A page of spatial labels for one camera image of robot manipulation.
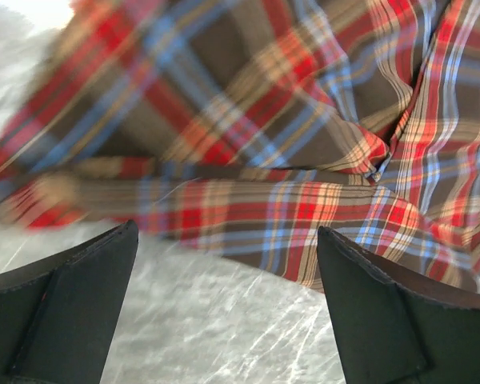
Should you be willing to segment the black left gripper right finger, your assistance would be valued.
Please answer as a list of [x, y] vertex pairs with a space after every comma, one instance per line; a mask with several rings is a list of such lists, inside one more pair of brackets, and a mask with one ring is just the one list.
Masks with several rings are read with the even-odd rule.
[[372, 254], [331, 228], [317, 258], [348, 383], [480, 383], [480, 294]]

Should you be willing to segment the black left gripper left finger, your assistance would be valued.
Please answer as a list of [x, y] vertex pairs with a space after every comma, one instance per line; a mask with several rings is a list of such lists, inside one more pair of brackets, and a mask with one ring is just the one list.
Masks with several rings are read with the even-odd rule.
[[138, 250], [128, 221], [0, 274], [0, 383], [98, 383]]

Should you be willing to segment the red brown plaid shirt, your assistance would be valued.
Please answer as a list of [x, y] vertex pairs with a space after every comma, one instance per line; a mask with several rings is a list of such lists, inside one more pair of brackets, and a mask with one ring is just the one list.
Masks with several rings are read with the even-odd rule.
[[76, 1], [0, 221], [100, 219], [312, 289], [328, 226], [475, 290], [480, 1]]

